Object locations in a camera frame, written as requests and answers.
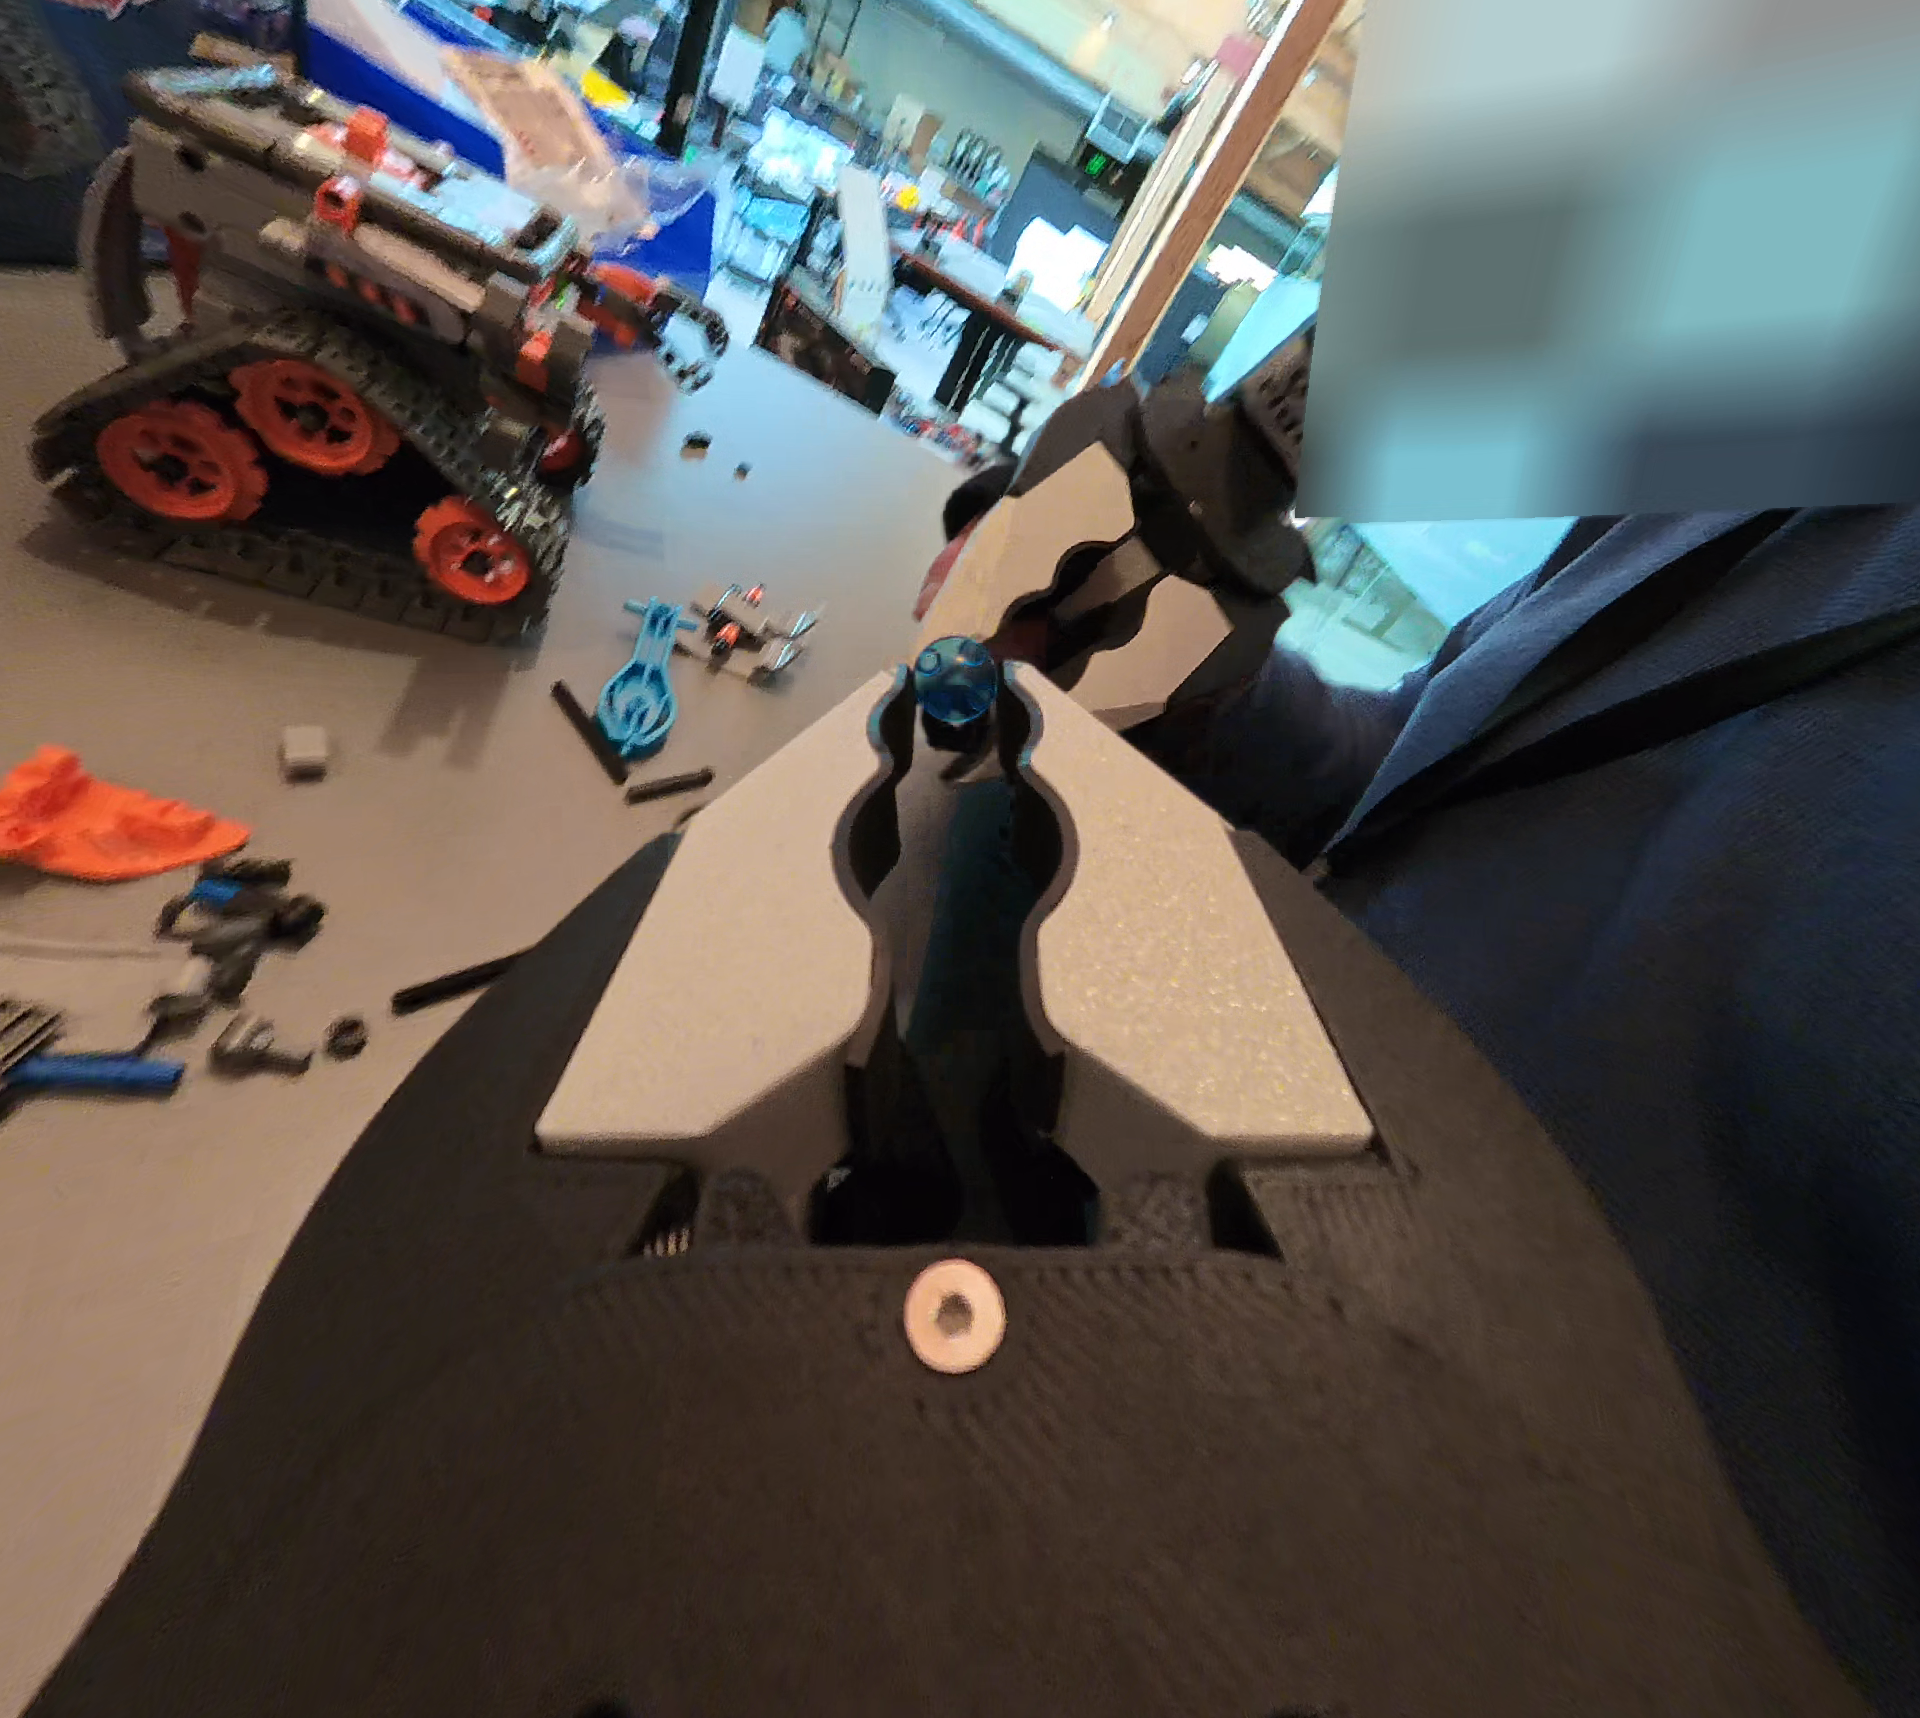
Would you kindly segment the grey pin connector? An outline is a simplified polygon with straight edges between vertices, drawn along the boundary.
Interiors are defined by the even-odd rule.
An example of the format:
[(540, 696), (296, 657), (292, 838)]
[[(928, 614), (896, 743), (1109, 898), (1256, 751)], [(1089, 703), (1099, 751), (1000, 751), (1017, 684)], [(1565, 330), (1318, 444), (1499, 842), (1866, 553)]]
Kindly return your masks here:
[(209, 1069), (232, 1081), (264, 1075), (301, 1079), (314, 1058), (313, 1048), (283, 1041), (271, 1020), (253, 1013), (232, 1014), (206, 1050)]

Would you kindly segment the orange sloped panel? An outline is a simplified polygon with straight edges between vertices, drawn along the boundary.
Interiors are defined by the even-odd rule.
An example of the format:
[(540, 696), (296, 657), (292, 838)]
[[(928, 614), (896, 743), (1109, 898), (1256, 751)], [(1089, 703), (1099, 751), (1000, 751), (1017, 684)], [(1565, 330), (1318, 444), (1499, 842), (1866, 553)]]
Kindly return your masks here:
[(41, 746), (3, 780), (3, 862), (110, 886), (243, 850), (253, 828), (178, 799), (115, 785), (65, 746)]

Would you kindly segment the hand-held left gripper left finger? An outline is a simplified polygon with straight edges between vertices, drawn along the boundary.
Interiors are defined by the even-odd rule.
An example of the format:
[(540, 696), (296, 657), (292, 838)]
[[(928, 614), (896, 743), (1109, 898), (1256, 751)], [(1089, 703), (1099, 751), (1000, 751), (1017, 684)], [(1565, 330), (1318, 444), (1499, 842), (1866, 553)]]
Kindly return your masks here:
[(753, 1175), (801, 1225), (852, 1153), (892, 999), (909, 673), (884, 669), (684, 827), (535, 1126), (552, 1159)]

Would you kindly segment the blue transparent dome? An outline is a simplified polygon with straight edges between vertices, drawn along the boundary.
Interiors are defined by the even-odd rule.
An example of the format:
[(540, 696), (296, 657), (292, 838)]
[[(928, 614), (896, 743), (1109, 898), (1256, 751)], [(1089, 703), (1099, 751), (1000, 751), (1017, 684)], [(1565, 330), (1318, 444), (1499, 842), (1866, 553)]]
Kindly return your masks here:
[(981, 640), (946, 635), (928, 642), (913, 667), (919, 706), (928, 723), (966, 729), (997, 706), (999, 660)]

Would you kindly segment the blue pin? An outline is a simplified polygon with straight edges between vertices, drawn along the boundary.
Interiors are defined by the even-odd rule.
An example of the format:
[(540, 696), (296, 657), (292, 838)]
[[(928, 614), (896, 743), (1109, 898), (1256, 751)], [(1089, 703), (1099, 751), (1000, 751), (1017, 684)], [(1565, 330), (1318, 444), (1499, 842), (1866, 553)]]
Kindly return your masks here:
[(167, 1098), (181, 1090), (177, 1058), (34, 1055), (4, 1069), (3, 1102), (37, 1098)]

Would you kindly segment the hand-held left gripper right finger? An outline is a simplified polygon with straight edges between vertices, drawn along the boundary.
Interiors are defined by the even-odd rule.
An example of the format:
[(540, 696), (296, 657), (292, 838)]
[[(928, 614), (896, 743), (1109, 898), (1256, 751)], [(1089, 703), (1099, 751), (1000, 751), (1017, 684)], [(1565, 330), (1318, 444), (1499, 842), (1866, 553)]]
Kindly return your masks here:
[(1036, 667), (1023, 670), (1025, 1117), (1093, 1188), (1208, 1225), (1229, 1169), (1347, 1165), (1378, 1131), (1236, 833)]

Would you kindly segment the person's right forearm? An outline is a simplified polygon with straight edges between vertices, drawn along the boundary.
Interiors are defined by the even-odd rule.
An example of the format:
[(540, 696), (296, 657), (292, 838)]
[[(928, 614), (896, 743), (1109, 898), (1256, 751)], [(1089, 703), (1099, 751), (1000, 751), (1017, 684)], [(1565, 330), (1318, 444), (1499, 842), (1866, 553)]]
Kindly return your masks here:
[(1433, 657), (1375, 690), (1335, 682), (1278, 644), (1259, 675), (1210, 703), (1173, 769), (1231, 827), (1308, 869), (1362, 804), (1442, 667)]

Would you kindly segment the blue plastic separator tool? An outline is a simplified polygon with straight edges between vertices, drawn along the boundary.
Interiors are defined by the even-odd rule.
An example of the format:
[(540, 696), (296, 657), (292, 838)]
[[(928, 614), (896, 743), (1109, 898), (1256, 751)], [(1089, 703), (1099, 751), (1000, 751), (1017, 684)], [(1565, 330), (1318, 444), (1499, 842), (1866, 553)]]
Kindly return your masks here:
[(608, 748), (624, 763), (655, 759), (678, 723), (678, 696), (670, 667), (681, 648), (684, 607), (677, 600), (627, 600), (636, 619), (636, 639), (629, 660), (608, 676), (592, 723)]

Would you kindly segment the clear plastic bag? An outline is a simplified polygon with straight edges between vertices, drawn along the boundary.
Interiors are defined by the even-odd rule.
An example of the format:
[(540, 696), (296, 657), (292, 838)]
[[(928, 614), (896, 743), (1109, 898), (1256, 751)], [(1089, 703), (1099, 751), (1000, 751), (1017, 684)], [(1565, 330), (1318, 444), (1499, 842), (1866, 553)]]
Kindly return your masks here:
[(507, 181), (573, 219), (589, 241), (653, 241), (710, 198), (705, 173), (598, 124), (540, 60), (445, 46), (445, 78), (497, 135)]

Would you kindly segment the grey orange toy tracked robot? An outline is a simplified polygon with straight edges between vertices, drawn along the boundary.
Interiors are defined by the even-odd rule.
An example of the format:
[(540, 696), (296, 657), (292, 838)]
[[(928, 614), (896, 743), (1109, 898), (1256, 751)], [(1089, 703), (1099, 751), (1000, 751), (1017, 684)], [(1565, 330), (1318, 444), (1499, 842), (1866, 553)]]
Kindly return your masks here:
[(115, 554), (493, 648), (546, 621), (598, 348), (699, 391), (727, 323), (573, 216), (274, 64), (136, 71), (79, 266), (118, 366), (31, 467)]

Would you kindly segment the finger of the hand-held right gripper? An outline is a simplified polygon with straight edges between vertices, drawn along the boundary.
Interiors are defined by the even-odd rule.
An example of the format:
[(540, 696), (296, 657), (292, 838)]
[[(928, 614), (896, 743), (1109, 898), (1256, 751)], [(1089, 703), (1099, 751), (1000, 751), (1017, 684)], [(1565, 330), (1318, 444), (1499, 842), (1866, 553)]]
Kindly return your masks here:
[(1073, 554), (1104, 554), (1137, 529), (1130, 477), (1102, 446), (1070, 459), (1023, 494), (1009, 492), (983, 516), (934, 602), (916, 623), (916, 642), (945, 636), (992, 642), (1026, 604), (1054, 590)]
[(1100, 570), (1052, 610), (1047, 678), (1097, 721), (1161, 721), (1255, 675), (1276, 635), (1275, 597)]

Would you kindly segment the grey angled connector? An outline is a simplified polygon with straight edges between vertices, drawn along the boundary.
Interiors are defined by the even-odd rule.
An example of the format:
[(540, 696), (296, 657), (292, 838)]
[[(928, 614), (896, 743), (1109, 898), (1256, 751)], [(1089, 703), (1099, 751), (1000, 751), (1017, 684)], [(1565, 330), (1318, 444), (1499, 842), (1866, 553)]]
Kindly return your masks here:
[(253, 986), (264, 943), (245, 939), (217, 955), (191, 953), (181, 970), (156, 989), (148, 1005), (155, 1030), (185, 1033), (217, 1008), (236, 1008)]

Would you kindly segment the black axle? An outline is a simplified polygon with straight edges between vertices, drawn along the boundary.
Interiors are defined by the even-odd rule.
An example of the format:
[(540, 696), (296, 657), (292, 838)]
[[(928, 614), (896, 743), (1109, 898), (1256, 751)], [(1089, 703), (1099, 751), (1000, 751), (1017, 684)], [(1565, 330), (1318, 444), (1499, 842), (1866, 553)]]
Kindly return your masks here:
[(417, 1017), (442, 1005), (466, 1001), (468, 997), (488, 991), (507, 974), (510, 974), (524, 960), (524, 957), (524, 950), (510, 953), (487, 963), (473, 963), (454, 970), (445, 970), (420, 982), (400, 986), (390, 999), (390, 1017)]

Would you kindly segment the grey panel hinge assembly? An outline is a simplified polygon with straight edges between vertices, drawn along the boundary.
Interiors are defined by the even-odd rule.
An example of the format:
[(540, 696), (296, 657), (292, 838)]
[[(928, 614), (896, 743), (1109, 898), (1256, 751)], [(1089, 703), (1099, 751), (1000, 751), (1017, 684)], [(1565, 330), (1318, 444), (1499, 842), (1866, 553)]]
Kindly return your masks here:
[(765, 584), (753, 580), (709, 584), (681, 614), (689, 657), (756, 687), (772, 684), (796, 665), (820, 623), (815, 608), (772, 604)]

